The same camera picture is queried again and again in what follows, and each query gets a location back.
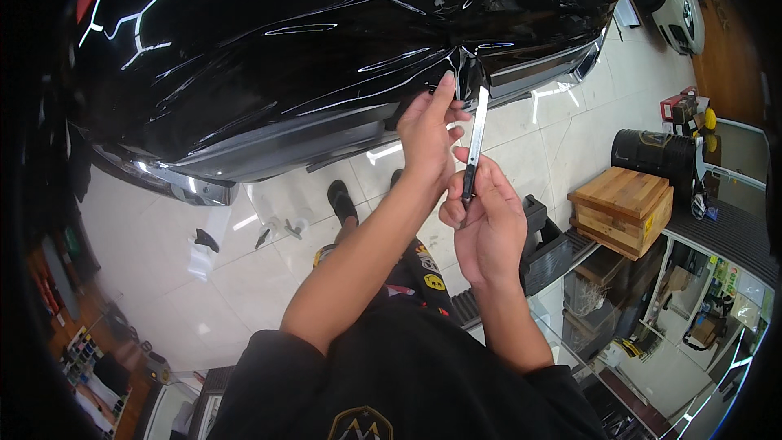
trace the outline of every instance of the wall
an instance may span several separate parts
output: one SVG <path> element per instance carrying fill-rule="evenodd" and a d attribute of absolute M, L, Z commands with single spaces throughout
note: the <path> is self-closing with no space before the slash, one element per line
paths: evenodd
<path fill-rule="evenodd" d="M 692 59 L 699 93 L 711 98 L 718 117 L 760 126 L 761 70 L 748 26 L 731 0 L 705 1 L 705 48 Z"/>

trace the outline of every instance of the shirt logo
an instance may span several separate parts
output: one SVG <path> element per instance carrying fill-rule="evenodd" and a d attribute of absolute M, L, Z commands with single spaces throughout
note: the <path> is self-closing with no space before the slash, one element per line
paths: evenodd
<path fill-rule="evenodd" d="M 427 273 L 424 276 L 424 282 L 427 286 L 434 290 L 445 290 L 445 284 L 443 284 L 443 280 L 433 273 Z"/>
<path fill-rule="evenodd" d="M 346 409 L 334 417 L 328 440 L 393 440 L 386 417 L 369 406 Z"/>

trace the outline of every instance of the car bumper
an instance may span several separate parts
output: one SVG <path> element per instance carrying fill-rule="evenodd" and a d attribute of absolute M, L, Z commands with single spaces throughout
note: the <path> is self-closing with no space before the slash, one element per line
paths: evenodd
<path fill-rule="evenodd" d="M 606 28 L 588 44 L 527 62 L 490 76 L 489 108 L 529 97 L 535 88 L 558 81 L 581 83 L 597 63 Z M 474 100 L 464 110 L 475 109 Z M 307 166 L 312 172 L 335 161 L 398 139 L 384 129 L 396 103 L 345 112 L 321 113 L 243 133 L 180 161 L 162 163 L 122 147 L 93 144 L 101 168 L 125 181 L 191 205 L 225 206 L 239 182 L 262 180 Z"/>

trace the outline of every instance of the finger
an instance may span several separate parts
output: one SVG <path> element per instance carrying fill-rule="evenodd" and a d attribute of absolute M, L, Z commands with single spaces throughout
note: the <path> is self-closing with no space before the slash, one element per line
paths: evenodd
<path fill-rule="evenodd" d="M 483 204 L 486 215 L 489 217 L 489 223 L 507 217 L 511 208 L 500 194 L 499 188 L 494 185 L 491 168 L 488 165 L 479 165 L 475 173 L 475 193 Z"/>
<path fill-rule="evenodd" d="M 445 113 L 445 122 L 450 124 L 451 122 L 464 121 L 467 122 L 472 119 L 472 116 L 461 109 L 449 108 Z"/>
<path fill-rule="evenodd" d="M 399 121 L 406 122 L 407 120 L 417 119 L 418 116 L 426 111 L 426 108 L 429 107 L 431 102 L 431 93 L 426 91 L 419 93 L 415 99 L 413 99 L 413 102 L 410 102 L 410 105 L 407 106 L 407 109 L 405 109 L 404 114 L 402 114 L 402 117 L 400 117 Z"/>
<path fill-rule="evenodd" d="M 454 100 L 456 92 L 456 80 L 450 70 L 445 72 L 443 78 L 437 84 L 432 102 L 426 108 L 426 115 L 431 116 L 433 122 L 445 122 L 445 114 L 450 103 Z"/>
<path fill-rule="evenodd" d="M 467 163 L 467 157 L 469 156 L 470 149 L 467 147 L 454 147 L 454 156 L 456 157 L 456 160 L 461 161 L 463 163 Z M 503 173 L 500 166 L 496 163 L 496 161 L 492 160 L 491 158 L 487 157 L 484 154 L 481 154 L 480 158 L 478 158 L 478 167 L 485 166 L 491 171 L 492 175 L 492 181 L 494 182 L 494 185 L 496 186 L 497 190 L 500 191 L 500 194 L 502 194 L 502 197 L 511 202 L 513 210 L 516 211 L 517 206 L 521 208 L 522 201 L 518 198 L 518 194 L 516 193 L 516 190 L 513 188 L 511 183 L 507 180 L 507 177 Z"/>
<path fill-rule="evenodd" d="M 464 210 L 464 205 L 462 205 L 460 200 L 446 200 L 440 205 L 437 216 L 440 221 L 458 230 L 466 215 L 467 212 Z"/>
<path fill-rule="evenodd" d="M 464 128 L 461 126 L 454 126 L 450 130 L 448 130 L 448 138 L 450 139 L 450 143 L 454 144 L 455 142 L 459 141 L 459 138 L 464 136 Z"/>
<path fill-rule="evenodd" d="M 459 170 L 448 180 L 448 200 L 461 198 L 464 191 L 464 170 Z"/>

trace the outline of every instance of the man's arm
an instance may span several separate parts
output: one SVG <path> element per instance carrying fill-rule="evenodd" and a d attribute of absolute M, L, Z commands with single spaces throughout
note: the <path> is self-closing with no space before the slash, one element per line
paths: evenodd
<path fill-rule="evenodd" d="M 403 172 L 369 218 L 301 284 L 280 330 L 325 355 L 332 340 L 355 323 L 375 297 L 440 194 Z"/>
<path fill-rule="evenodd" d="M 467 159 L 466 148 L 454 153 L 461 161 Z M 469 211 L 460 200 L 463 187 L 464 173 L 455 173 L 439 216 L 456 228 L 456 257 L 478 302 L 487 346 L 522 374 L 554 365 L 518 277 L 527 235 L 521 199 L 496 162 L 484 155 L 475 173 L 476 198 Z"/>
<path fill-rule="evenodd" d="M 529 312 L 522 286 L 473 289 L 486 345 L 522 374 L 554 365 L 551 348 Z"/>
<path fill-rule="evenodd" d="M 397 125 L 405 170 L 393 190 L 356 230 L 318 264 L 293 296 L 280 330 L 324 355 L 355 323 L 421 228 L 454 172 L 449 147 L 464 130 L 446 125 L 469 119 L 452 102 L 455 79 L 446 73 L 434 95 L 423 93 Z"/>

